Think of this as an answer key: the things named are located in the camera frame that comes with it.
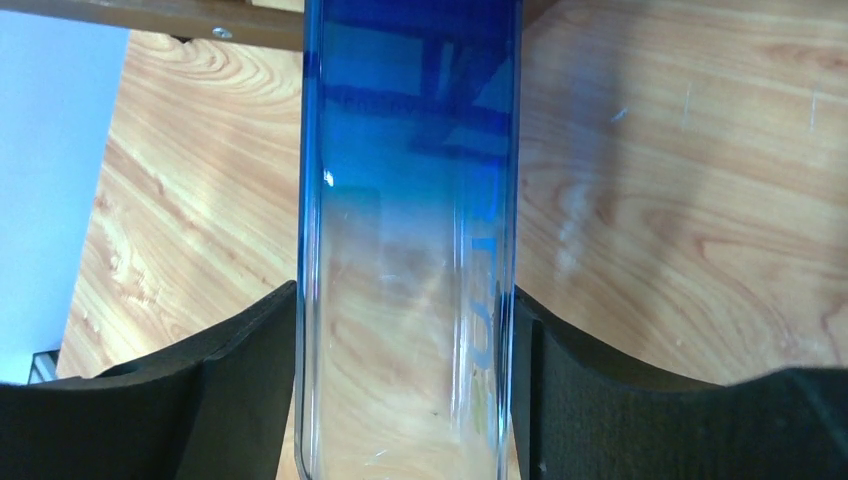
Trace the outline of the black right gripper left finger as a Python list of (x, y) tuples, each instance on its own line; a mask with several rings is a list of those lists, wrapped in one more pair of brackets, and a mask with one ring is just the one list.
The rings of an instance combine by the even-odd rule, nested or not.
[(295, 371), (296, 285), (109, 368), (1, 388), (5, 479), (272, 479)]

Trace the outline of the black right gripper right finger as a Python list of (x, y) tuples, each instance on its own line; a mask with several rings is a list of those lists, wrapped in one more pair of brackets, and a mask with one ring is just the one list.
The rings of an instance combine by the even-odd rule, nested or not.
[(525, 479), (843, 479), (847, 372), (719, 386), (655, 367), (515, 294), (512, 420)]

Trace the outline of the blue clear bottle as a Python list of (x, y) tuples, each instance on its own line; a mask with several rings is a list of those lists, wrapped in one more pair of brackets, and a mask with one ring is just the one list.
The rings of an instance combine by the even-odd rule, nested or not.
[(509, 474), (522, 10), (305, 7), (303, 479)]

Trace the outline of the brown wooden wine rack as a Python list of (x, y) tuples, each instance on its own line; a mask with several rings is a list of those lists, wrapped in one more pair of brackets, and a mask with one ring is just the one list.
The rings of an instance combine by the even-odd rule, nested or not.
[(3, 10), (124, 27), (183, 39), (303, 49), (301, 12), (214, 0), (1, 0)]

